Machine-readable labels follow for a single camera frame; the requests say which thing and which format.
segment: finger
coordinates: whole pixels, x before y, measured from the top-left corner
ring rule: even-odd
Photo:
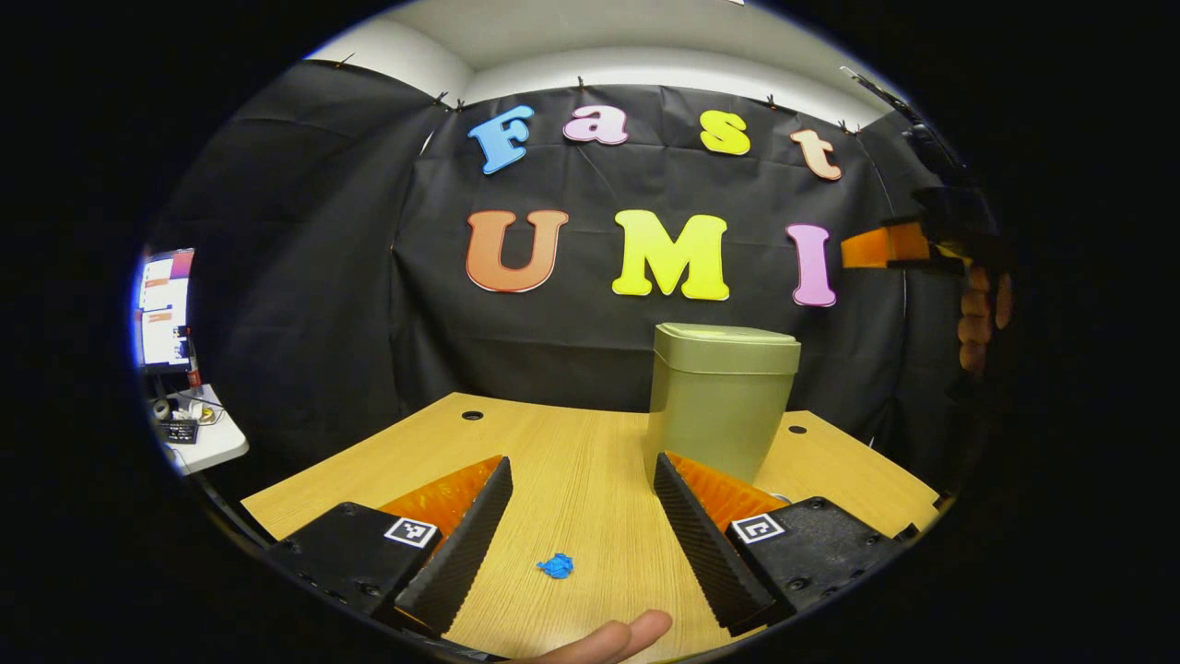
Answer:
[[[602,664],[622,652],[631,640],[631,629],[611,620],[585,637],[529,659],[520,664]]]
[[[991,318],[982,315],[964,315],[959,318],[959,342],[986,344],[991,342]]]
[[[963,344],[959,349],[959,366],[968,373],[979,376],[988,359],[988,347],[983,344]]]
[[[968,278],[971,281],[971,287],[976,290],[983,290],[986,292],[991,290],[991,281],[988,278],[988,270],[975,265],[968,270]]]
[[[671,616],[663,611],[649,609],[641,613],[638,618],[631,620],[630,626],[631,640],[628,642],[627,647],[608,659],[607,664],[618,664],[632,657],[636,652],[650,647],[651,644],[660,640],[660,637],[668,633],[668,630],[671,629]]]
[[[1012,275],[1007,271],[999,276],[999,291],[996,292],[996,327],[1008,327],[1012,318]]]
[[[969,288],[963,290],[961,300],[963,313],[966,315],[990,315],[991,304],[988,303],[988,292]]]

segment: small blue toy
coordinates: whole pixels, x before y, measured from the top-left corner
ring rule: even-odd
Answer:
[[[570,572],[573,571],[573,559],[564,553],[558,553],[545,563],[538,563],[537,567],[540,567],[546,574],[555,579],[564,579],[570,576]]]

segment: trash can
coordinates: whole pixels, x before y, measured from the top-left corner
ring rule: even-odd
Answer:
[[[648,482],[664,451],[752,482],[782,421],[800,349],[789,335],[752,327],[657,324]]]

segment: monitor screen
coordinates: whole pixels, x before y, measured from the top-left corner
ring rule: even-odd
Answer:
[[[192,249],[148,257],[140,265],[136,302],[136,355],[146,372],[188,372],[189,270]]]

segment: green lid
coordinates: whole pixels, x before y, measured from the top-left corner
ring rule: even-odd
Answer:
[[[656,324],[656,355],[671,369],[689,374],[795,374],[800,349],[791,335],[753,327]]]

